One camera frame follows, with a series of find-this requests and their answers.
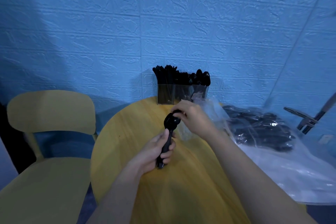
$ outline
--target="cutlery holder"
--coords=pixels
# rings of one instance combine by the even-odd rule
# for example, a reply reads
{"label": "cutlery holder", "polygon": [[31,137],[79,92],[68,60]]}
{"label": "cutlery holder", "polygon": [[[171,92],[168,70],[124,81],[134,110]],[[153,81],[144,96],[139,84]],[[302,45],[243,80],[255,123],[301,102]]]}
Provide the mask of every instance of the cutlery holder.
{"label": "cutlery holder", "polygon": [[176,105],[181,100],[191,100],[191,98],[206,99],[209,86],[203,85],[157,85],[157,104]]}

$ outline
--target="yellow chair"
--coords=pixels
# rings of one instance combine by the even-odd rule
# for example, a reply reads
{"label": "yellow chair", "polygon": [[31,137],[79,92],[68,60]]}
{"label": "yellow chair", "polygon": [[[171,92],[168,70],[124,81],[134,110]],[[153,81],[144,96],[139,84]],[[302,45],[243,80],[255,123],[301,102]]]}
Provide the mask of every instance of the yellow chair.
{"label": "yellow chair", "polygon": [[33,133],[77,131],[97,138],[95,107],[84,94],[28,92],[7,107],[10,125],[26,134],[37,161],[0,191],[1,224],[75,224],[90,184],[90,160],[44,159]]}

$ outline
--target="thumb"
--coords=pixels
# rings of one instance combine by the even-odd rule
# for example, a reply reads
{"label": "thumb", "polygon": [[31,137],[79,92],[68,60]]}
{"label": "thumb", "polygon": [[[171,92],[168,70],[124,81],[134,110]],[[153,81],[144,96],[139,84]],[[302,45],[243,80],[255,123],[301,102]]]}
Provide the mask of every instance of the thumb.
{"label": "thumb", "polygon": [[166,128],[165,131],[163,132],[163,135],[158,140],[157,146],[162,148],[165,145],[166,141],[168,140],[168,136],[169,136],[169,130]]}
{"label": "thumb", "polygon": [[187,124],[187,122],[188,122],[187,117],[181,112],[176,112],[176,113],[173,114],[173,116],[181,119],[184,122],[184,124]]}

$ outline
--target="spoon handle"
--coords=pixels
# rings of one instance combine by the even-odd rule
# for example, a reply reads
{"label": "spoon handle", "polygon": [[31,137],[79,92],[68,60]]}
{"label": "spoon handle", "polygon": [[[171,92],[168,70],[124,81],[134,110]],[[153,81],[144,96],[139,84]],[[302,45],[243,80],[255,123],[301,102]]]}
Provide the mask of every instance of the spoon handle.
{"label": "spoon handle", "polygon": [[[169,151],[169,146],[170,146],[170,142],[171,142],[171,137],[173,135],[173,131],[174,130],[169,131],[168,140],[166,141],[165,145],[162,147],[161,153],[165,153],[165,152]],[[160,156],[158,156],[157,159],[156,159],[156,166],[159,169],[162,169],[164,165],[165,164],[163,163],[163,159]]]}

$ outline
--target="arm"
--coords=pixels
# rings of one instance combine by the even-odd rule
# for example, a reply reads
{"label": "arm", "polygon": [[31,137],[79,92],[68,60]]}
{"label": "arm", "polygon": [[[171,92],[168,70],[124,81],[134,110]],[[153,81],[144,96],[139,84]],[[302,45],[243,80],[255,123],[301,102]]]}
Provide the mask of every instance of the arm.
{"label": "arm", "polygon": [[192,133],[212,148],[253,224],[316,222],[269,178],[224,131],[215,128],[199,105],[182,100],[172,108]]}
{"label": "arm", "polygon": [[[130,222],[140,178],[144,173],[155,168],[156,158],[161,154],[162,147],[168,140],[168,135],[169,131],[166,129],[164,133],[146,143],[142,150],[128,162],[87,224],[127,224]],[[172,139],[169,151],[161,154],[165,164],[170,162],[175,145]]]}

